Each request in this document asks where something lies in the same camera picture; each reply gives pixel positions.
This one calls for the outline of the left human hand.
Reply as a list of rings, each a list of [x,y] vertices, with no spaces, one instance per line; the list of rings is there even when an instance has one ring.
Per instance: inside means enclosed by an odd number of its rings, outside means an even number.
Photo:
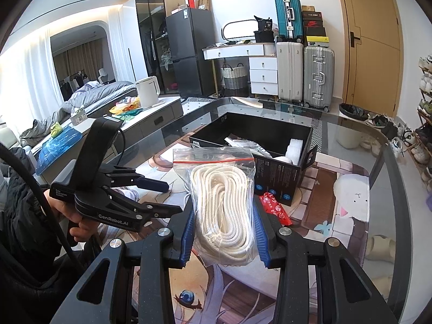
[[[44,196],[58,222],[66,218],[75,223],[75,227],[70,227],[69,234],[76,242],[87,242],[97,232],[100,223],[82,217],[73,204],[51,197],[50,190],[45,190]]]

